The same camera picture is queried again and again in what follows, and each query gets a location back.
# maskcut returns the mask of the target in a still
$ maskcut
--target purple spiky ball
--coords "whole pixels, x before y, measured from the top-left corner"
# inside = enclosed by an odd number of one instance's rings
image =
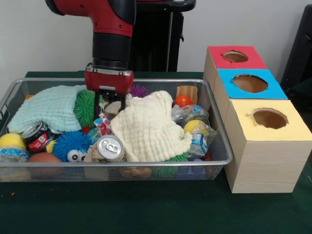
[[[134,85],[132,85],[130,94],[133,97],[143,98],[143,97],[148,96],[150,94],[150,92],[144,86],[134,84]]]

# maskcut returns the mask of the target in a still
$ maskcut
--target googly eyes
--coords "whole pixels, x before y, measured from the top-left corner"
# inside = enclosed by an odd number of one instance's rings
[[[69,162],[83,162],[85,154],[78,150],[71,150],[67,154],[67,159]]]

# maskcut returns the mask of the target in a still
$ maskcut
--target metal basket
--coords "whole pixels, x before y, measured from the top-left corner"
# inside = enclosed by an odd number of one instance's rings
[[[205,162],[142,162],[142,163],[0,163],[1,182],[80,182],[121,180],[213,180],[224,165],[231,162],[233,153],[229,144],[214,96],[205,81],[199,79],[136,79],[150,92],[165,90],[176,96],[180,85],[198,88],[198,105],[209,111],[217,136],[210,145],[212,161]],[[0,135],[23,104],[27,95],[59,85],[82,85],[82,78],[25,78],[11,84],[0,102]]]

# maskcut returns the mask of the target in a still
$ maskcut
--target yellow box top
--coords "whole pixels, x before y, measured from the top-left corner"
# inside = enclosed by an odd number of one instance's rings
[[[249,141],[312,141],[312,133],[289,100],[232,99]]]

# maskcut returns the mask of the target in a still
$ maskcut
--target pull tab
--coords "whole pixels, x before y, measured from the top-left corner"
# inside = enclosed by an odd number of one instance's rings
[[[114,153],[117,153],[117,152],[118,152],[118,149],[119,149],[117,145],[114,145],[114,144],[112,144],[112,143],[108,143],[108,144],[106,145],[106,148],[107,148],[107,150],[112,151],[112,152],[114,152]]]

